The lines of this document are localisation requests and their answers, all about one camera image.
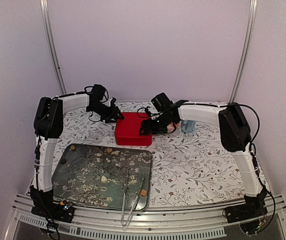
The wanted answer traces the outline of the red box lid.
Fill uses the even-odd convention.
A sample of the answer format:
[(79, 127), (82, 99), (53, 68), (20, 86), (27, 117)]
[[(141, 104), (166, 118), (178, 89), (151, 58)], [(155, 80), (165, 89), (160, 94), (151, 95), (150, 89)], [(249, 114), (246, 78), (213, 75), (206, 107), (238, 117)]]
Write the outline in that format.
[(118, 119), (114, 131), (116, 144), (119, 146), (150, 146), (152, 134), (140, 135), (141, 123), (144, 120), (136, 112), (123, 112), (124, 119)]

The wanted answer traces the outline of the silver tongs white handle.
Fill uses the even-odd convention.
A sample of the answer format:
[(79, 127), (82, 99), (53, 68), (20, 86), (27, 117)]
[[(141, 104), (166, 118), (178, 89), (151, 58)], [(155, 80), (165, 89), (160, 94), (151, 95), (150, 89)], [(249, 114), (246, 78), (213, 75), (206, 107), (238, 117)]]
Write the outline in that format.
[[(146, 181), (146, 174), (143, 174), (143, 177), (141, 179), (139, 188), (135, 192), (128, 193), (129, 191), (129, 171), (127, 172), (126, 176), (126, 182), (123, 188), (123, 198), (122, 198), (122, 205), (121, 205), (121, 217), (120, 217), (120, 224), (122, 227), (126, 227), (130, 221), (130, 217), (133, 214), (133, 211), (135, 210), (141, 191), (143, 190), (144, 184)], [(126, 207), (130, 206), (129, 212), (127, 213), (127, 217), (125, 219), (126, 215)]]

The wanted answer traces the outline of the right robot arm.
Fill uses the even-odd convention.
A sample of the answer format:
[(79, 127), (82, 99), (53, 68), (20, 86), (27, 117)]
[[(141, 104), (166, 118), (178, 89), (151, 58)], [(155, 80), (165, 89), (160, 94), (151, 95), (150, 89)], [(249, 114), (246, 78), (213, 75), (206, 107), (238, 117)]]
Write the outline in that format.
[(244, 199), (241, 213), (245, 218), (252, 218), (261, 210), (261, 203), (268, 194), (260, 179), (259, 165), (256, 159), (255, 137), (244, 115), (244, 104), (197, 103), (188, 100), (171, 101), (165, 93), (160, 93), (151, 100), (156, 113), (144, 108), (146, 116), (137, 114), (142, 119), (139, 135), (166, 134), (169, 125), (180, 121), (195, 121), (211, 124), (219, 128), (221, 145), (233, 156), (244, 184)]

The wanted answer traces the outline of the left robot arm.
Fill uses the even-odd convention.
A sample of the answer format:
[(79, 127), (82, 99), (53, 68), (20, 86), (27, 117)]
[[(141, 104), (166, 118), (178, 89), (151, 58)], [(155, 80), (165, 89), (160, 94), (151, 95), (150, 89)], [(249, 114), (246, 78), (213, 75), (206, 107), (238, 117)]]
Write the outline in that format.
[(53, 217), (57, 213), (57, 205), (53, 200), (52, 164), (55, 145), (64, 129), (64, 115), (70, 111), (84, 108), (87, 112), (96, 113), (100, 121), (115, 123), (124, 116), (116, 106), (116, 99), (103, 101), (107, 89), (100, 84), (90, 86), (91, 91), (79, 91), (55, 97), (42, 97), (34, 118), (36, 135), (34, 177), (30, 186), (30, 196), (38, 202), (38, 209), (46, 216)]

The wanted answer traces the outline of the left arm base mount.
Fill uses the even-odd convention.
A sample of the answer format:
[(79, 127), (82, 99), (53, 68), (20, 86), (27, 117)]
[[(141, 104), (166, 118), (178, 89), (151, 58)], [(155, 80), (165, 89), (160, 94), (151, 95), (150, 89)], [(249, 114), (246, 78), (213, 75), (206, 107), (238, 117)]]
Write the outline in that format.
[(65, 223), (71, 223), (74, 218), (75, 208), (65, 201), (53, 203), (44, 199), (36, 199), (33, 203), (31, 213), (34, 215)]

